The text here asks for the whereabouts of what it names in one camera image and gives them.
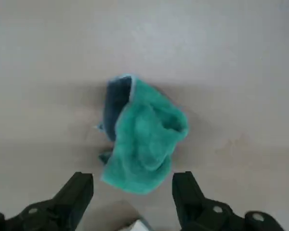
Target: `gray floor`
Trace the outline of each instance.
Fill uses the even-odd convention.
[[[0,0],[0,211],[85,171],[95,194],[79,230],[111,231],[137,212],[180,229],[171,176],[147,196],[99,181],[111,144],[92,126],[107,80],[127,72],[189,117],[173,171],[289,231],[289,0]]]

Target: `towel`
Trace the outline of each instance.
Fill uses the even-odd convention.
[[[136,194],[147,194],[171,171],[176,144],[188,134],[185,114],[136,76],[123,75],[107,86],[103,129],[115,142],[101,180]]]

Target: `white object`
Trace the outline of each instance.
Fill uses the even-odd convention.
[[[119,231],[150,231],[150,229],[143,224],[141,220],[137,220],[129,227],[123,228]]]

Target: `green towel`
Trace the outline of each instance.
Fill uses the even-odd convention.
[[[129,101],[115,124],[115,146],[102,180],[146,194],[171,171],[171,155],[188,134],[187,118],[165,96],[132,77]]]

